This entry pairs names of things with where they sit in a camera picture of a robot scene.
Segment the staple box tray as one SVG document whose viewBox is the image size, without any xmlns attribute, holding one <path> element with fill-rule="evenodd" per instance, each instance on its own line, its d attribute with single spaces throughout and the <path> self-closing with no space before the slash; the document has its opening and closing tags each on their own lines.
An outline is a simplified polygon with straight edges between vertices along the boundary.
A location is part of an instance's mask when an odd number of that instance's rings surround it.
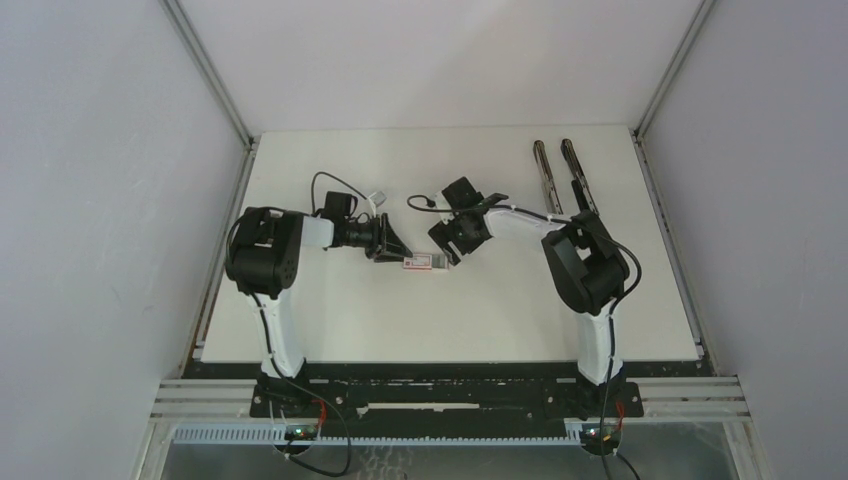
<svg viewBox="0 0 848 480">
<path fill-rule="evenodd" d="M 431 257 L 431 269 L 434 271 L 448 271 L 450 269 L 449 259 L 445 255 L 433 255 Z"/>
</svg>

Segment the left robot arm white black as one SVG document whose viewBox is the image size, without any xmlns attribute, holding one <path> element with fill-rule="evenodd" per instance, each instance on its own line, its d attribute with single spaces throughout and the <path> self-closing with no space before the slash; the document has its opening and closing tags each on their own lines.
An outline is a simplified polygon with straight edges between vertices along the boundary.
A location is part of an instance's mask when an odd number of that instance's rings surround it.
<svg viewBox="0 0 848 480">
<path fill-rule="evenodd" d="M 296 380 L 305 353 L 296 333 L 291 293 L 304 247 L 359 248 L 374 263 L 402 262 L 413 256 L 390 225 L 388 215 L 358 220 L 358 199 L 331 191 L 315 214 L 278 207 L 248 207 L 227 236 L 225 274 L 253 308 L 265 354 L 261 371 L 281 382 L 274 404 L 290 417 L 311 407 L 311 388 Z"/>
</svg>

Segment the black stapler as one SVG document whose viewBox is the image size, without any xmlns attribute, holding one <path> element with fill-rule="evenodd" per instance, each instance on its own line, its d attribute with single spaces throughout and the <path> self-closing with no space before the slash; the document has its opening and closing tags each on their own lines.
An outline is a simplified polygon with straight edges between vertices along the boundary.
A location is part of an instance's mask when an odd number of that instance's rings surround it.
<svg viewBox="0 0 848 480">
<path fill-rule="evenodd" d="M 576 155 L 573 142 L 564 138 L 561 141 L 560 150 L 572 175 L 571 188 L 578 207 L 580 210 L 590 210 L 598 215 L 597 206 L 591 195 L 587 178 Z"/>
</svg>

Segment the red white staple box sleeve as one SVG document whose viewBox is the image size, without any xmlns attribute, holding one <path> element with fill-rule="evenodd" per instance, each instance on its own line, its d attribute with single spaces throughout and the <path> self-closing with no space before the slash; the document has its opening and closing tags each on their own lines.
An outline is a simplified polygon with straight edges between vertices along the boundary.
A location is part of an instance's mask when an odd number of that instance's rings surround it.
<svg viewBox="0 0 848 480">
<path fill-rule="evenodd" d="M 410 271 L 431 271 L 434 268 L 432 254 L 413 254 L 403 259 L 402 268 Z"/>
</svg>

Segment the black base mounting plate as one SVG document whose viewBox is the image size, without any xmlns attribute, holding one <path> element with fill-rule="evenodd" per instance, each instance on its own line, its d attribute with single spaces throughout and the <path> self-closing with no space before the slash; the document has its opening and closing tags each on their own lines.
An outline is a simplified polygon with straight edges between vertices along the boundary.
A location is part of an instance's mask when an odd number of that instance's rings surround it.
<svg viewBox="0 0 848 480">
<path fill-rule="evenodd" d="M 318 420 L 328 406 L 323 432 L 345 436 L 500 437 L 552 434 L 571 420 L 596 425 L 645 415 L 636 383 L 617 375 L 611 387 L 578 376 L 573 362 L 542 363 L 312 363 L 292 382 L 258 377 L 249 400 L 256 419 Z"/>
</svg>

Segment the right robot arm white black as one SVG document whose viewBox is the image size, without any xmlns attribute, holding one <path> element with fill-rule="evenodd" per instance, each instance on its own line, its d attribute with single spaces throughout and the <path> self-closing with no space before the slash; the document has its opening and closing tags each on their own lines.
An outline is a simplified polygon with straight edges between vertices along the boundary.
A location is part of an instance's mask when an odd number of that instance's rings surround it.
<svg viewBox="0 0 848 480">
<path fill-rule="evenodd" d="M 612 313 L 625 296 L 630 269 L 624 247 L 599 216 L 591 209 L 570 218 L 533 212 L 510 204 L 505 194 L 483 196 L 465 177 L 423 199 L 423 212 L 440 215 L 428 235 L 452 266 L 492 239 L 542 252 L 559 298 L 577 315 L 577 367 L 586 381 L 577 391 L 579 406 L 592 416 L 613 408 L 618 393 L 610 380 L 623 362 Z"/>
</svg>

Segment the silver black staple remover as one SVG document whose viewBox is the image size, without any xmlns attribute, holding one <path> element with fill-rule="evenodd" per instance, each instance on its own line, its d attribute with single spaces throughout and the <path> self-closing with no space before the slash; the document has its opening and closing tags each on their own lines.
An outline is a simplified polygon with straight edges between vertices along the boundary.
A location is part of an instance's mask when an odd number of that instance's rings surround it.
<svg viewBox="0 0 848 480">
<path fill-rule="evenodd" d="M 562 215 L 563 209 L 547 158 L 544 142 L 542 140 L 535 140 L 532 152 L 541 177 L 542 192 L 546 209 L 549 213 Z"/>
</svg>

